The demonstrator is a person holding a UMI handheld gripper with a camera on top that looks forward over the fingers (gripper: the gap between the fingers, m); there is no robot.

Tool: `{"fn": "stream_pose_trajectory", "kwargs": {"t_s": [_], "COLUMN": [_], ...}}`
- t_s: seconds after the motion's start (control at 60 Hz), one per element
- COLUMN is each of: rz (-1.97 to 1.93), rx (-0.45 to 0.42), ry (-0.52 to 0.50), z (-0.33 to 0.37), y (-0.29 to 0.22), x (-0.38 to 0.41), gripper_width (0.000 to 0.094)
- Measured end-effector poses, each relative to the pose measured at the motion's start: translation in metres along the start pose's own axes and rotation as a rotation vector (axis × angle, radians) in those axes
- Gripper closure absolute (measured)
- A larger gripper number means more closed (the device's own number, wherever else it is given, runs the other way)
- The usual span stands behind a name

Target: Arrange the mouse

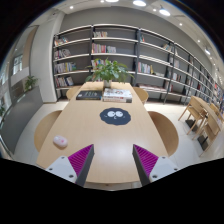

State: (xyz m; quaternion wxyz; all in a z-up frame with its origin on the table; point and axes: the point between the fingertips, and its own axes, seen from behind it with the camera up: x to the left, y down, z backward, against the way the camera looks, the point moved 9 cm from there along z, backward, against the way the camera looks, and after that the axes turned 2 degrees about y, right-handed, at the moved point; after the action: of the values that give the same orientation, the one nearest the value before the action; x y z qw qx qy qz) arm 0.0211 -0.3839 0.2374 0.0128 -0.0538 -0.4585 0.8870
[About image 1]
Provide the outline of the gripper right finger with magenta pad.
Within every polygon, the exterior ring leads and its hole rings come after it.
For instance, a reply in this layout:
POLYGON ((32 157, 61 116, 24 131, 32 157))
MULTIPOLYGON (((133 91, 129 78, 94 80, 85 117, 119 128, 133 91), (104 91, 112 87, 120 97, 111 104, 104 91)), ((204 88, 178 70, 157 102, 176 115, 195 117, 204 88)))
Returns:
POLYGON ((133 145, 132 154, 140 182, 143 186, 179 170, 179 168, 168 157, 158 157, 136 144, 133 145))

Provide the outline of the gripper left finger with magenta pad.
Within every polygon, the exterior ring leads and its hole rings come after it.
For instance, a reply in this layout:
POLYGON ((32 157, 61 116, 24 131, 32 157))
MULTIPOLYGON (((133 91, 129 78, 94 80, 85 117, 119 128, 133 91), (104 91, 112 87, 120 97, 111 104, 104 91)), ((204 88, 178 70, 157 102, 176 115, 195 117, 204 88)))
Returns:
POLYGON ((57 158, 46 171, 83 187, 94 157, 94 145, 86 146, 74 154, 57 158))

